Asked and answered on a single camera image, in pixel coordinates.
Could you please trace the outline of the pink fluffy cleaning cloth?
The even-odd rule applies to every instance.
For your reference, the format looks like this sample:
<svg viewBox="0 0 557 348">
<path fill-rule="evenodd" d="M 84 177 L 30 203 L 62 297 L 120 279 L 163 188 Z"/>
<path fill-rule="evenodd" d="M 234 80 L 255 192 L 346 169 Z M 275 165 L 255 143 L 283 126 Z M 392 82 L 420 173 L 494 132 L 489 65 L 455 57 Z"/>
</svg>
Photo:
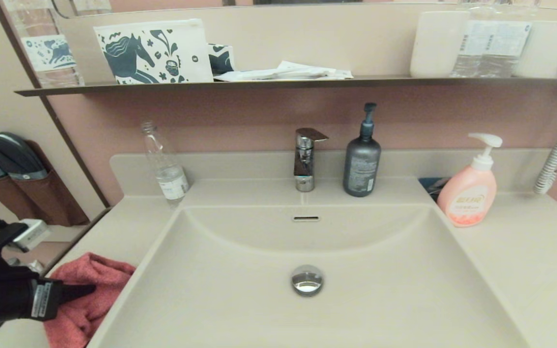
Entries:
<svg viewBox="0 0 557 348">
<path fill-rule="evenodd" d="M 67 285 L 93 285 L 93 293 L 63 304 L 44 322 L 49 348 L 86 348 L 136 268 L 87 252 L 58 267 L 51 277 Z"/>
</svg>

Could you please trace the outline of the grey pump bottle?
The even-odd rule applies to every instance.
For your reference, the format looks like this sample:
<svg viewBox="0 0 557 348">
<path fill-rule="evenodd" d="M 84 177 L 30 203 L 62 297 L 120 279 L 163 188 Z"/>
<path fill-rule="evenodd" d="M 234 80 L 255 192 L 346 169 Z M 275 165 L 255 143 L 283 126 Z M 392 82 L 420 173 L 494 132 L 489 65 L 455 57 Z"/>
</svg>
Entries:
<svg viewBox="0 0 557 348">
<path fill-rule="evenodd" d="M 353 197 L 365 197 L 373 192 L 380 167 L 381 146 L 373 139 L 373 113 L 377 104 L 364 105 L 363 119 L 359 136 L 351 140 L 346 149 L 343 170 L 343 190 Z"/>
</svg>

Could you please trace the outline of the white horse print pouch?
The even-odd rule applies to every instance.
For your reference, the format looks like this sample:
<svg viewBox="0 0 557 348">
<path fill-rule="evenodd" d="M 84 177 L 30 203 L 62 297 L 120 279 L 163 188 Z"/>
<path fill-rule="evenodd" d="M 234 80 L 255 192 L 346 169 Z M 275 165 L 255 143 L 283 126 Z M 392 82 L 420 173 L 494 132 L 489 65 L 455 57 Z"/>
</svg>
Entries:
<svg viewBox="0 0 557 348">
<path fill-rule="evenodd" d="M 118 85 L 213 82 L 198 18 L 93 27 Z"/>
</svg>

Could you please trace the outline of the small dark print pouch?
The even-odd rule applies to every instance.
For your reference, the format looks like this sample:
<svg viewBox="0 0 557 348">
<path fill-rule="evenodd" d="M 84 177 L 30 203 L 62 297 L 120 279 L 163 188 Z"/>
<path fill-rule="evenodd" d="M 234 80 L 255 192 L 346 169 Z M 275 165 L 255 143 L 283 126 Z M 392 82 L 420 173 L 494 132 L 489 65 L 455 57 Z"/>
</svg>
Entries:
<svg viewBox="0 0 557 348">
<path fill-rule="evenodd" d="M 235 51 L 230 45 L 208 43 L 208 59 L 214 76 L 236 71 Z"/>
</svg>

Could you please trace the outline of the white paper packets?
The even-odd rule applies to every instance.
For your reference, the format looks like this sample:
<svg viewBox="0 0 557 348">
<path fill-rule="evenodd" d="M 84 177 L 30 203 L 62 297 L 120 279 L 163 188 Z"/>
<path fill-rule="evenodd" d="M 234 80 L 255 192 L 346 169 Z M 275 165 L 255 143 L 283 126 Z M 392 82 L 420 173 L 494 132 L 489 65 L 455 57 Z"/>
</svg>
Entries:
<svg viewBox="0 0 557 348">
<path fill-rule="evenodd" d="M 289 61 L 282 61 L 274 69 L 232 71 L 214 76 L 215 80 L 222 82 L 342 81 L 353 78 L 349 70 L 309 66 Z"/>
</svg>

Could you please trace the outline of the grey capped water bottle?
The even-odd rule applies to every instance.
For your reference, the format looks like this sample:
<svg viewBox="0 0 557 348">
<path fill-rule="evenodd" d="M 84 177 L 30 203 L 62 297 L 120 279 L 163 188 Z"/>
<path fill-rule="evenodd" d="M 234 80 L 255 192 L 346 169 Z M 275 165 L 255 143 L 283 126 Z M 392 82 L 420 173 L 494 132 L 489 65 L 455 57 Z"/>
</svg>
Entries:
<svg viewBox="0 0 557 348">
<path fill-rule="evenodd" d="M 39 275 L 42 275 L 44 273 L 44 265 L 38 260 L 34 260 L 29 263 L 20 262 L 18 266 L 28 267 L 29 270 L 38 273 Z"/>
</svg>

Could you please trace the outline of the white handleless cup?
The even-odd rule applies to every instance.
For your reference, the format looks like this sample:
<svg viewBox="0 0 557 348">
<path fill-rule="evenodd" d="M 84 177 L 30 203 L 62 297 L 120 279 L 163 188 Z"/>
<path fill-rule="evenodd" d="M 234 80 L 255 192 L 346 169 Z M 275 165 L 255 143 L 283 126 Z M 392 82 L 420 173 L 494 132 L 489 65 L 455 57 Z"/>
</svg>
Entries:
<svg viewBox="0 0 557 348">
<path fill-rule="evenodd" d="M 447 78 L 454 70 L 470 13 L 421 13 L 416 27 L 410 75 L 413 78 Z"/>
</svg>

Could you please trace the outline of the chrome sink drain stopper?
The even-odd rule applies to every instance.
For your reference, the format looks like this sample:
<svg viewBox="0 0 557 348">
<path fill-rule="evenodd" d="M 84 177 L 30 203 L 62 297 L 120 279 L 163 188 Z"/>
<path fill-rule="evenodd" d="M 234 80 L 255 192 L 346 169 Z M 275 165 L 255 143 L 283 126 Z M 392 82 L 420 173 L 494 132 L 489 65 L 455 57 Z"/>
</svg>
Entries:
<svg viewBox="0 0 557 348">
<path fill-rule="evenodd" d="M 292 271 L 290 280 L 292 289 L 301 297 L 312 297 L 323 290 L 323 271 L 309 264 Z"/>
</svg>

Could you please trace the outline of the clear plastic water bottle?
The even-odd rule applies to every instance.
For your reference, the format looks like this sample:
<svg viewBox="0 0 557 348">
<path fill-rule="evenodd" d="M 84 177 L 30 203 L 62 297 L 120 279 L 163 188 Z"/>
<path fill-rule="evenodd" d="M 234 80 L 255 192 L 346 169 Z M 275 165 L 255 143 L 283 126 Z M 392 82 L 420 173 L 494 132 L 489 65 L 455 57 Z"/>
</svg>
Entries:
<svg viewBox="0 0 557 348">
<path fill-rule="evenodd" d="M 152 121 L 141 124 L 146 158 L 164 198 L 169 205 L 178 205 L 186 196 L 190 186 L 184 168 L 170 143 L 158 131 Z"/>
</svg>

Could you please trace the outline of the chrome lever faucet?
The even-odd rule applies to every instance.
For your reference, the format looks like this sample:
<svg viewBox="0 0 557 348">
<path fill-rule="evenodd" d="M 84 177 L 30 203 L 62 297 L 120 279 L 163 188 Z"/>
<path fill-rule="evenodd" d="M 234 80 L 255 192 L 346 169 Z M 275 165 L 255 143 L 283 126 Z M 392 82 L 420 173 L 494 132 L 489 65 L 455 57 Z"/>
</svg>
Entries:
<svg viewBox="0 0 557 348">
<path fill-rule="evenodd" d="M 314 147 L 327 141 L 328 136 L 314 128 L 298 128 L 295 131 L 293 176 L 299 192 L 311 192 L 315 188 Z"/>
</svg>

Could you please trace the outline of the beige wash basin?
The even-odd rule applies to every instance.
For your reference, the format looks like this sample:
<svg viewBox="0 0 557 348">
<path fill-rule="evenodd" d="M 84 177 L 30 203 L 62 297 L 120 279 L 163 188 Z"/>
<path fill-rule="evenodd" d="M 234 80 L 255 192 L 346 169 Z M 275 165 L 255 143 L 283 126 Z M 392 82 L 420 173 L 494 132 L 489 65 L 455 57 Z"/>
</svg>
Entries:
<svg viewBox="0 0 557 348">
<path fill-rule="evenodd" d="M 301 297 L 298 266 L 323 271 Z M 88 348 L 528 348 L 425 204 L 192 206 Z"/>
</svg>

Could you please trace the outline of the dark blue flat packet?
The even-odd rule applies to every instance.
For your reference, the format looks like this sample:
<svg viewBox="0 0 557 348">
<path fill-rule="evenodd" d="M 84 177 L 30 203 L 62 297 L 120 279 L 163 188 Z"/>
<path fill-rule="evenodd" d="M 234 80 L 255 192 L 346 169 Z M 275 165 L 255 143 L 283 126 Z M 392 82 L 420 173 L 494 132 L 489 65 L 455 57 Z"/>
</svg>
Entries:
<svg viewBox="0 0 557 348">
<path fill-rule="evenodd" d="M 437 201 L 440 193 L 450 179 L 450 177 L 422 177 L 418 178 L 418 181 L 420 185 L 425 188 L 425 191 L 431 199 Z"/>
</svg>

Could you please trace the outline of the wall mirror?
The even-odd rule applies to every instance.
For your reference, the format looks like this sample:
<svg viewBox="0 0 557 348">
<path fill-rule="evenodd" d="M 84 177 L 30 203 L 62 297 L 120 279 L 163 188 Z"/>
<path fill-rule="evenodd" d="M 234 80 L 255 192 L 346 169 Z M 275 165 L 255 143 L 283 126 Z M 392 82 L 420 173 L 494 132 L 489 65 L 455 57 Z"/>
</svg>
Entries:
<svg viewBox="0 0 557 348">
<path fill-rule="evenodd" d="M 248 6 L 322 6 L 356 4 L 435 4 L 467 10 L 483 4 L 500 11 L 519 7 L 522 11 L 537 8 L 557 9 L 557 0 L 46 0 L 62 17 L 97 14 L 136 13 L 143 11 L 184 10 Z"/>
</svg>

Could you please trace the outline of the brown fabric slipper holder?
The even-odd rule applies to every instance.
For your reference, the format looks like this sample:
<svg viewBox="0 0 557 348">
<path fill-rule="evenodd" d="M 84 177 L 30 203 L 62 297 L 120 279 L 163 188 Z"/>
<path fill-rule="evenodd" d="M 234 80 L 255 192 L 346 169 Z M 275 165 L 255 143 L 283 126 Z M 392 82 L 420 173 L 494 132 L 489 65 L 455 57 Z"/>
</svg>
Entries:
<svg viewBox="0 0 557 348">
<path fill-rule="evenodd" d="M 45 165 L 48 174 L 39 180 L 16 180 L 9 176 L 0 178 L 0 203 L 18 219 L 41 219 L 49 225 L 65 227 L 89 223 L 89 218 L 40 146 L 31 140 L 27 143 Z"/>
</svg>

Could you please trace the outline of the labelled water bottle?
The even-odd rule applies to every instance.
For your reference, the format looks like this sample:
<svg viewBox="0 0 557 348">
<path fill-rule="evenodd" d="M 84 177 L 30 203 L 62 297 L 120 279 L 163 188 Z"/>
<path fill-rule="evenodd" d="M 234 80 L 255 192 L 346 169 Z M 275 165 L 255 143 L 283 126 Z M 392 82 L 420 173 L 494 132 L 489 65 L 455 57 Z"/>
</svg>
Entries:
<svg viewBox="0 0 557 348">
<path fill-rule="evenodd" d="M 497 23 L 494 20 L 496 0 L 457 0 L 457 9 L 470 13 L 455 62 L 452 77 L 473 78 L 494 35 Z"/>
<path fill-rule="evenodd" d="M 495 77 L 511 77 L 532 29 L 540 0 L 497 0 L 501 17 L 489 51 Z"/>
</svg>

